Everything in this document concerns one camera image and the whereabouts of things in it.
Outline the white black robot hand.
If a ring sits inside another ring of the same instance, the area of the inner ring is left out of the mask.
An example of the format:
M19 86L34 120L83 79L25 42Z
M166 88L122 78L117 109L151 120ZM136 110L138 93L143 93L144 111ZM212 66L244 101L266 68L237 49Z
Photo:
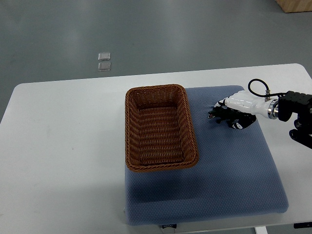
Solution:
M259 97L248 91L239 91L218 101L214 108L228 108L233 112L234 120L225 121L230 128L245 129L256 121L257 115L268 119L277 119L278 100L270 97Z

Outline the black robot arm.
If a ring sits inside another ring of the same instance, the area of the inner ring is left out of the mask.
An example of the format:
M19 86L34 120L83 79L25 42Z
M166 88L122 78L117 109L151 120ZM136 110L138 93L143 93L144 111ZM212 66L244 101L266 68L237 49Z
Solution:
M278 119L287 122L293 113L297 114L290 138L308 148L312 147L312 96L288 91L278 97Z

